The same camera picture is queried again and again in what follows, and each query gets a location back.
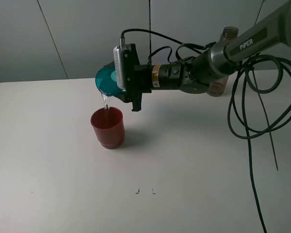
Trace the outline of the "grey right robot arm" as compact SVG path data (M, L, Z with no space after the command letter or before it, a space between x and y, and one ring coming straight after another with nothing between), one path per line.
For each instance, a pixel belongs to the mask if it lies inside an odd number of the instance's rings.
M209 85L236 72L240 65L263 59L262 51L282 43L291 47L291 0L268 15L240 36L232 28L226 29L230 42L218 41L205 46L180 43L180 48L197 52L197 57L177 60L168 65L141 65L134 44L114 48L117 85L116 97L132 103L135 112L141 110L142 95L152 90L180 90L203 94Z

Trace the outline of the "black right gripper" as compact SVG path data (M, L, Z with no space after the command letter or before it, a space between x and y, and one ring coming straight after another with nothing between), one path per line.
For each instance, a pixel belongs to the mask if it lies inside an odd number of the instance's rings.
M135 44L122 52L123 102L132 103L132 111L141 111L142 95L153 90L179 90L184 68L180 63L141 65Z

